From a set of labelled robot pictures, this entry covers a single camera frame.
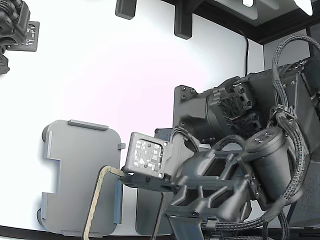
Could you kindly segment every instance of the gray plastic tray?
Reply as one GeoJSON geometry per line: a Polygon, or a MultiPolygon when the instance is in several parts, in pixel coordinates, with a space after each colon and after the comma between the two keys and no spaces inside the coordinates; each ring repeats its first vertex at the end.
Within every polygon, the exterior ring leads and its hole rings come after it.
{"type": "MultiPolygon", "coordinates": [[[[105,165],[119,168],[120,151],[125,145],[117,132],[107,126],[76,120],[51,123],[44,129],[42,139],[44,158],[60,161],[60,169],[58,193],[42,193],[38,221],[52,233],[81,236],[98,172],[105,165]]],[[[122,185],[115,175],[107,174],[91,237],[110,235],[121,223],[121,198],[122,185]]]]}

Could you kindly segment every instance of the screw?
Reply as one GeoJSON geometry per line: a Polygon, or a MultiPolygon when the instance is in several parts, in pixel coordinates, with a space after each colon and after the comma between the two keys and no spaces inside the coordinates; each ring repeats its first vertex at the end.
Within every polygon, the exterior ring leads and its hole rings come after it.
{"type": "Polygon", "coordinates": [[[245,89],[244,88],[241,88],[239,91],[238,91],[239,94],[244,94],[245,93],[245,89]]]}
{"type": "Polygon", "coordinates": [[[252,176],[251,179],[250,179],[250,185],[251,186],[255,185],[255,180],[256,180],[255,176],[252,176]]]}

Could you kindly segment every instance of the robotic arm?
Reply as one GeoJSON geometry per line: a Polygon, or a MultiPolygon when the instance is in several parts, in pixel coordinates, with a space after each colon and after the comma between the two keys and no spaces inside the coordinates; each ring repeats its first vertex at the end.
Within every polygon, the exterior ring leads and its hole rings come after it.
{"type": "Polygon", "coordinates": [[[0,0],[0,75],[10,70],[4,56],[6,50],[37,50],[39,23],[29,23],[30,10],[25,1],[0,0]]]}
{"type": "Polygon", "coordinates": [[[177,240],[267,240],[268,223],[276,217],[282,239],[288,239],[283,208],[302,195],[310,156],[320,145],[320,61],[278,67],[283,48],[295,40],[320,50],[312,38],[293,34],[280,43],[271,70],[228,79],[200,94],[176,87],[169,135],[132,133],[122,170],[107,166],[99,173],[83,239],[89,239],[106,172],[132,188],[173,192],[169,206],[160,207],[152,239],[163,212],[177,240]],[[224,150],[229,143],[241,150],[224,150]],[[245,221],[251,200],[266,212],[245,221]],[[239,236],[262,226],[262,237],[239,236]]]}

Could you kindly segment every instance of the black metal plate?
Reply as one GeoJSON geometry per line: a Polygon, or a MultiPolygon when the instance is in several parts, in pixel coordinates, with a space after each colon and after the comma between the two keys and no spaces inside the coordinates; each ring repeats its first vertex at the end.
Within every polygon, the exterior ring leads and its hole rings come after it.
{"type": "Polygon", "coordinates": [[[36,52],[38,49],[40,22],[30,21],[27,29],[26,40],[22,44],[8,45],[8,51],[36,52]]]}

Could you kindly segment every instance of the black wire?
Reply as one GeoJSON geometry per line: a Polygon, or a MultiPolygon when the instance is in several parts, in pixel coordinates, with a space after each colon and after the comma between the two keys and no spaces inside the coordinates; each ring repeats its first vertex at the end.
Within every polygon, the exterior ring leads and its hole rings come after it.
{"type": "Polygon", "coordinates": [[[215,145],[213,145],[212,149],[216,151],[221,151],[228,144],[235,143],[244,148],[246,141],[239,135],[229,135],[218,141],[215,145]]]}
{"type": "Polygon", "coordinates": [[[195,152],[199,152],[200,151],[196,141],[194,140],[194,137],[186,129],[184,129],[182,127],[177,127],[171,132],[170,137],[169,137],[169,140],[170,140],[171,143],[173,142],[174,136],[176,134],[181,134],[186,139],[188,139],[192,143],[192,146],[194,147],[194,151],[195,152]]]}
{"type": "Polygon", "coordinates": [[[265,222],[263,224],[263,229],[262,229],[262,240],[268,240],[268,226],[269,223],[265,222]]]}
{"type": "Polygon", "coordinates": [[[246,46],[245,46],[245,76],[248,75],[248,56],[249,56],[249,40],[247,38],[247,36],[243,33],[243,31],[239,30],[239,33],[241,33],[241,35],[244,37],[245,42],[246,42],[246,46]]]}

